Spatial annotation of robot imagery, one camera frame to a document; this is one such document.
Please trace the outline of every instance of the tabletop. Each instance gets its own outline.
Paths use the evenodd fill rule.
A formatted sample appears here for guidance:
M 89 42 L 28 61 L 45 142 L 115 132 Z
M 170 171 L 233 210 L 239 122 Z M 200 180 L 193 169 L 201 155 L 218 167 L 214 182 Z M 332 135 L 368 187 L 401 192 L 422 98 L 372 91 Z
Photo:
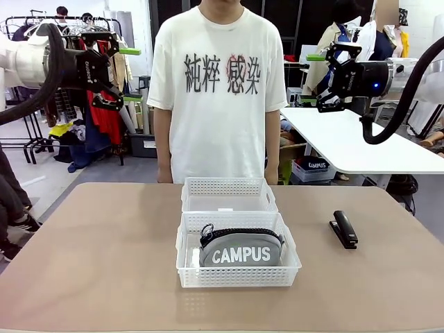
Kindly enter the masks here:
M 111 183 L 75 188 L 0 275 L 0 329 L 444 327 L 444 247 L 381 189 L 274 187 L 302 268 L 292 287 L 262 289 L 181 288 L 180 191 Z M 348 215 L 357 250 L 344 249 L 330 229 L 334 210 Z
M 320 113 L 316 108 L 284 108 L 281 114 L 337 171 L 348 174 L 443 174 L 444 159 L 393 135 L 376 146 L 362 135 L 352 111 Z M 382 127 L 373 124 L 374 135 Z

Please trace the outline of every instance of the hand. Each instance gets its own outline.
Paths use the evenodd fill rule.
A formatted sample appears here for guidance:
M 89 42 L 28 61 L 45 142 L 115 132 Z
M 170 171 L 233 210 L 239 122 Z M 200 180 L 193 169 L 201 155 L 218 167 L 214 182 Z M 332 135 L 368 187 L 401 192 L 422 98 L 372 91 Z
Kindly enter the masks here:
M 157 170 L 157 182 L 160 184 L 173 184 L 173 176 L 171 175 L 171 167 L 159 166 Z
M 268 185 L 277 185 L 279 180 L 278 167 L 271 167 L 271 166 L 266 167 L 265 179 Z

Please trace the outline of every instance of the white floor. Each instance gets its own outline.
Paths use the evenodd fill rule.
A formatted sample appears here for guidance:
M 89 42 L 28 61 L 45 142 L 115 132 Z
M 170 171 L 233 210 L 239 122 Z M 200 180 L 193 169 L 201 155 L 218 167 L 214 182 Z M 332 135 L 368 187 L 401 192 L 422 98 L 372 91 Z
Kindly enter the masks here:
M 44 137 L 48 137 L 49 128 L 40 119 L 40 128 Z M 27 137 L 25 124 L 22 120 L 7 123 L 0 126 L 0 142 L 7 142 L 5 137 Z M 69 164 L 57 162 L 53 156 L 58 154 L 58 149 L 54 153 L 47 151 L 36 154 L 37 164 L 29 164 L 23 154 L 22 149 L 4 149 L 8 156 L 12 169 L 21 184 L 32 182 L 36 178 L 43 178 L 40 181 L 23 188 L 28 192 L 28 196 L 33 202 L 33 215 L 41 216 L 59 195 L 78 177 L 82 170 L 69 173 Z

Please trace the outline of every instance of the plastic storage bin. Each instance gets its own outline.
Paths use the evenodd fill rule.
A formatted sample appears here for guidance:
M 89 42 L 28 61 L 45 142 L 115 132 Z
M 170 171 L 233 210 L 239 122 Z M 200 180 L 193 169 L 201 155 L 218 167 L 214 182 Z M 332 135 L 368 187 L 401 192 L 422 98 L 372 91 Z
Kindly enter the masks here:
M 284 236 L 279 266 L 200 267 L 200 230 L 267 228 Z M 282 217 L 276 212 L 185 212 L 178 228 L 176 267 L 183 288 L 289 287 L 302 267 L 296 244 Z
M 275 196 L 264 178 L 187 178 L 183 212 L 277 212 Z
M 300 165 L 293 161 L 293 173 L 302 182 L 319 182 L 322 180 L 331 180 L 336 174 L 336 170 L 330 165 L 328 169 L 304 170 Z

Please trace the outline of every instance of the gray pencil case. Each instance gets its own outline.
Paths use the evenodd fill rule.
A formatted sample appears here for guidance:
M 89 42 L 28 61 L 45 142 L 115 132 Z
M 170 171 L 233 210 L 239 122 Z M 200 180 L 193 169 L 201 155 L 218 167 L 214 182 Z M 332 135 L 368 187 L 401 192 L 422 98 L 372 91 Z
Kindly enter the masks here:
M 284 238 L 269 229 L 231 228 L 200 232 L 200 267 L 278 266 Z

